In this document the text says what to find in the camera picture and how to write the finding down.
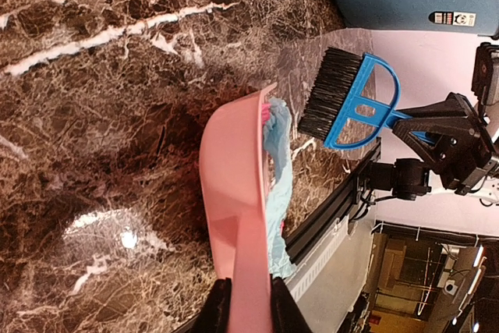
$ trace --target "white wall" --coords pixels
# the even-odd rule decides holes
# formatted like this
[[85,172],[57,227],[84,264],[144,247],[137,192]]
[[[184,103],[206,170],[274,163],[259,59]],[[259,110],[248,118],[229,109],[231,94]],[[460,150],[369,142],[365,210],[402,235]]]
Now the white wall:
[[[374,54],[387,60],[402,82],[398,108],[443,101],[450,91],[474,104],[471,79],[475,49],[482,41],[471,34],[374,31]],[[377,97],[389,100],[393,81],[376,71]],[[389,130],[384,130],[382,161],[416,157]],[[456,195],[420,197],[416,202],[390,200],[379,204],[377,219],[399,224],[499,236],[499,207],[483,207],[476,199]]]

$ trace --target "marble countertop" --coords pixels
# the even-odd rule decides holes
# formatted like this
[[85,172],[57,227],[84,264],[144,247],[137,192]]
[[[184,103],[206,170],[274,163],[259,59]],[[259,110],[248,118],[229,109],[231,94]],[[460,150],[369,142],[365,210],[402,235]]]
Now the marble countertop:
[[[0,0],[0,331],[192,317],[215,279],[204,125],[271,83],[299,119],[328,46],[372,50],[341,27],[329,0]],[[288,232],[362,156],[296,125],[292,149]]]

